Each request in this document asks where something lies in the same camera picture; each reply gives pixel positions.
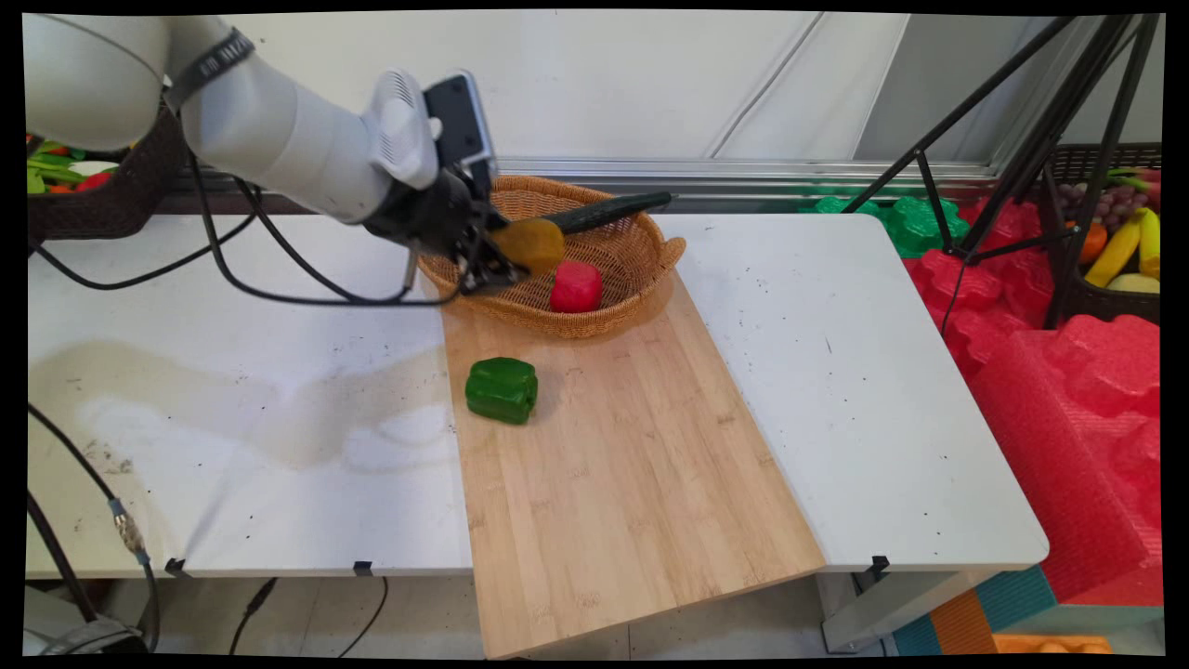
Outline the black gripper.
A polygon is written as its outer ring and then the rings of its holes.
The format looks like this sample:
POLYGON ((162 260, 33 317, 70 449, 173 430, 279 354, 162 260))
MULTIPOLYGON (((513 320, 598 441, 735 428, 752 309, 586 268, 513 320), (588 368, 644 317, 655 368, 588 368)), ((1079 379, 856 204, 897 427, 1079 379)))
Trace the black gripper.
POLYGON ((382 240, 457 264, 463 295, 501 294, 531 278, 529 269, 502 254, 493 240, 510 240, 512 220, 491 203, 487 166, 467 173, 447 166, 424 190, 396 182, 364 228, 382 240))

